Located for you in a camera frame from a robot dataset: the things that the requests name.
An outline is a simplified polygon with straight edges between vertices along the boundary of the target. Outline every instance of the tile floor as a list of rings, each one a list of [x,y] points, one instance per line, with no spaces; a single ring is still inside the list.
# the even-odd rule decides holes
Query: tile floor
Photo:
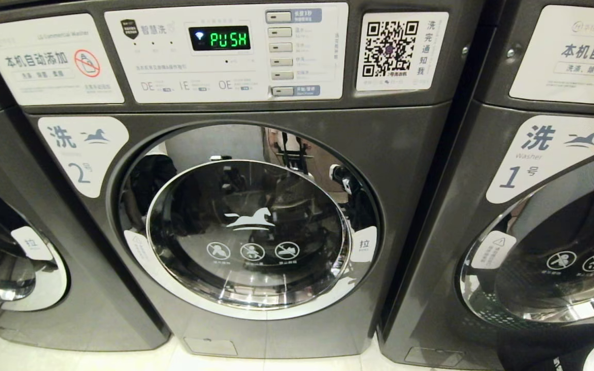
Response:
[[[175,338],[142,352],[70,352],[28,347],[0,338],[0,371],[434,371],[395,364],[377,340],[359,356],[328,359],[254,360],[191,355]]]

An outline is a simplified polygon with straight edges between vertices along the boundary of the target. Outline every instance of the red prohibition sign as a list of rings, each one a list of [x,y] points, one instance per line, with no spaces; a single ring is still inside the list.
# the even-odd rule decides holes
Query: red prohibition sign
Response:
[[[79,72],[87,75],[88,77],[96,77],[100,74],[100,62],[97,61],[97,58],[92,52],[89,52],[85,49],[80,49],[75,52],[74,58],[75,65],[77,65]]]

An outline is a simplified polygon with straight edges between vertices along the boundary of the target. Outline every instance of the button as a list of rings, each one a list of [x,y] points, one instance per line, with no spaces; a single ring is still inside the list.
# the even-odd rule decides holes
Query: button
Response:
[[[272,80],[292,80],[294,73],[292,71],[273,72]]]
[[[267,23],[285,23],[292,21],[290,12],[266,12]]]
[[[292,52],[292,42],[279,42],[276,44],[269,44],[269,51],[275,52]]]
[[[293,96],[295,94],[293,87],[273,87],[273,96]]]
[[[290,36],[292,36],[292,28],[290,28],[290,27],[268,28],[267,36],[269,36],[271,38],[289,38]]]
[[[269,60],[269,64],[272,66],[291,66],[292,58],[272,58]]]

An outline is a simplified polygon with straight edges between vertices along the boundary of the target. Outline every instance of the gray washing machine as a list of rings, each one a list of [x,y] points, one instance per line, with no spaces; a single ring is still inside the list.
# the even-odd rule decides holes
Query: gray washing machine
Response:
[[[59,169],[31,154],[42,146],[0,87],[0,336],[65,350],[159,347],[167,327],[74,195],[58,191]]]
[[[395,362],[502,369],[497,336],[594,323],[593,1],[506,2],[412,248]]]
[[[10,10],[0,72],[191,352],[356,355],[481,4]]]

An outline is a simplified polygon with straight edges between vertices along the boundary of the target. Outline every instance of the front-loading washer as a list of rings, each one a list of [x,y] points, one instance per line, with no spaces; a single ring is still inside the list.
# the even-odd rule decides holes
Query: front-loading washer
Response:
[[[64,350],[159,347],[166,325],[74,195],[59,192],[59,169],[31,154],[40,144],[28,125],[0,79],[0,337]]]
[[[0,72],[191,352],[355,355],[373,336],[480,7],[30,7],[0,12],[0,36],[15,35],[0,38]],[[36,59],[45,53],[65,63]],[[33,66],[16,60],[26,55]]]
[[[594,1],[505,2],[438,187],[384,355],[504,369],[498,339],[594,323]]]

